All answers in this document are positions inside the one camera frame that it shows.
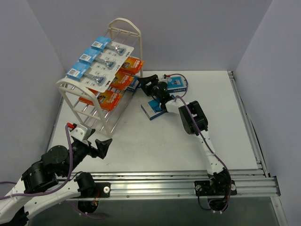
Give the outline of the orange Gillette Fusion box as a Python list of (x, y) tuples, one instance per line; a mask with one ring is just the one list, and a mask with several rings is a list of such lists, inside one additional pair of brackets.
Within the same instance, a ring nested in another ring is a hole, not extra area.
[(119, 71), (135, 75), (142, 69), (143, 64), (143, 60), (129, 56), (122, 64)]

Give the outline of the blue Gillette razor blister pack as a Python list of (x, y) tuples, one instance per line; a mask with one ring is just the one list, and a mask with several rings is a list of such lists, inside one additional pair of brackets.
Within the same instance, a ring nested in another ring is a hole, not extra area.
[(110, 38), (104, 36), (98, 36), (91, 44), (91, 48), (98, 50), (101, 53), (113, 54), (114, 56), (119, 57), (127, 57), (134, 50), (134, 47), (114, 42)]

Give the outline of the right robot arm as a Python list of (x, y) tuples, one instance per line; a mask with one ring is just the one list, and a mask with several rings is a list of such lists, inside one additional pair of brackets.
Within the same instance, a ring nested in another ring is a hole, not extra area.
[(172, 96), (166, 80), (160, 80), (155, 74), (137, 79), (142, 91), (154, 101), (148, 106), (154, 113), (174, 113), (180, 116), (183, 128), (189, 135), (195, 135), (200, 145), (208, 177), (209, 189), (220, 194), (225, 188), (231, 188), (231, 176), (225, 163), (217, 156), (209, 136), (208, 119), (198, 101), (186, 103), (184, 96)]

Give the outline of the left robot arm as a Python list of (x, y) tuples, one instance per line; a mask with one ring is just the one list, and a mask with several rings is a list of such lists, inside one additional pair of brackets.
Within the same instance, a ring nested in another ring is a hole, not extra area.
[(14, 183), (12, 189), (0, 199), (0, 224), (24, 226), (40, 212), (71, 198), (93, 198), (92, 203), (80, 202), (80, 213), (96, 210), (99, 198), (110, 196), (111, 185), (97, 184), (88, 172), (72, 171), (85, 157), (104, 159), (112, 139), (88, 140), (95, 129), (82, 124), (67, 124), (65, 133), (68, 146), (51, 147), (41, 159), (33, 163)]

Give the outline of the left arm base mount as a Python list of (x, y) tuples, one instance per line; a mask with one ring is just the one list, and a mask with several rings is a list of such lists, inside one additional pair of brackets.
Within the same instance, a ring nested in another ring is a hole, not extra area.
[(109, 198), (111, 184), (109, 182), (81, 183), (79, 192), (79, 198)]

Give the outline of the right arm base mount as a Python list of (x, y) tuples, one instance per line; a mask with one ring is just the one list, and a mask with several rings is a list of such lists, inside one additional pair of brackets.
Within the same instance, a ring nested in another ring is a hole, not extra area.
[(197, 180), (194, 181), (196, 196), (225, 196), (231, 191), (231, 195), (237, 195), (235, 181)]

